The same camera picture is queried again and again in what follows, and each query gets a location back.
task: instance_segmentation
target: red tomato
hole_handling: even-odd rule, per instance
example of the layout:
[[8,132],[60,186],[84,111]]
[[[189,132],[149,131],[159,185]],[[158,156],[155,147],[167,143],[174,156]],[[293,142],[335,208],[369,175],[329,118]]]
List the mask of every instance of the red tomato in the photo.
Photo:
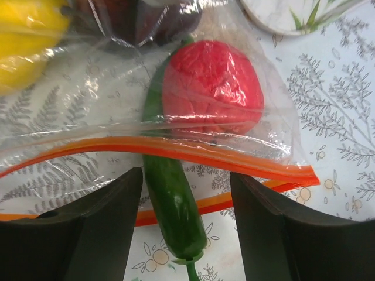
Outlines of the red tomato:
[[246,134],[261,119],[264,98],[254,67],[245,54],[215,40],[180,49],[166,68],[163,111],[181,136]]

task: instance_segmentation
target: plastic wrap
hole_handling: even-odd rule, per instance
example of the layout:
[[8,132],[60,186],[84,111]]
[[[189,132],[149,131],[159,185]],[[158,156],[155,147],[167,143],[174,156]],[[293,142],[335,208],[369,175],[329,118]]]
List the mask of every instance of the plastic wrap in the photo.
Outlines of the plastic wrap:
[[[84,195],[141,166],[141,154],[250,174],[278,191],[318,183],[296,108],[234,1],[0,5],[0,36],[10,40],[0,47],[0,77],[19,82],[0,81],[0,176],[13,173],[4,185],[28,174],[22,192],[58,194],[64,204],[72,189]],[[120,154],[126,161],[114,172],[109,159]],[[57,191],[41,194],[46,186]],[[230,201],[211,195],[197,198],[202,208]]]

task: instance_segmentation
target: orange zipper seal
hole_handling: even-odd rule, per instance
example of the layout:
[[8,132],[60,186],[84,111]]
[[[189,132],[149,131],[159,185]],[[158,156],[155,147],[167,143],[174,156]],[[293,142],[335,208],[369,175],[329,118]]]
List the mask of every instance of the orange zipper seal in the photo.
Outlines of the orange zipper seal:
[[223,170],[246,174],[263,179],[272,178],[299,186],[319,184],[311,166],[298,167],[281,165],[269,159],[244,155],[235,150],[210,146],[205,143],[185,140],[169,140],[144,136],[110,136],[106,138],[83,139],[43,152],[31,160],[14,165],[0,173],[0,178],[24,167],[57,157],[87,152],[131,152],[149,154],[194,162]]
[[[249,176],[270,178],[273,180],[263,185],[277,191],[285,192],[297,187],[308,187],[319,184],[312,167],[284,166],[268,159],[259,159],[240,152],[214,147],[205,143],[180,141],[172,142],[164,138],[149,138],[143,136],[117,136],[106,138],[84,139],[59,146],[41,153],[0,173],[0,178],[24,167],[57,157],[87,153],[87,152],[131,152],[169,157],[177,160],[195,162],[198,164],[230,170]],[[233,206],[229,192],[197,201],[201,215],[221,211]],[[0,214],[0,221],[20,218],[36,218],[36,215]],[[153,210],[139,211],[135,226],[156,224]]]

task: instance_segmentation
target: yellow vegetable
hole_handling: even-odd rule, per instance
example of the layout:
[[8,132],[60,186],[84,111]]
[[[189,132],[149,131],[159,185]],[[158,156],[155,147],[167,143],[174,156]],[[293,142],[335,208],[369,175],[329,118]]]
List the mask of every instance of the yellow vegetable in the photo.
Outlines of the yellow vegetable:
[[0,95],[33,84],[70,25],[66,0],[0,0]]

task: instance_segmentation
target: pepper stem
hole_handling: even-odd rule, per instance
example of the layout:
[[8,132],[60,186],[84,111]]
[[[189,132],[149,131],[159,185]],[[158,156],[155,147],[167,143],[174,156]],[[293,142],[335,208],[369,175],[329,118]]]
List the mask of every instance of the pepper stem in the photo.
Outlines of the pepper stem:
[[188,263],[186,267],[189,281],[201,281],[198,277],[197,271],[195,270],[195,264],[193,262]]

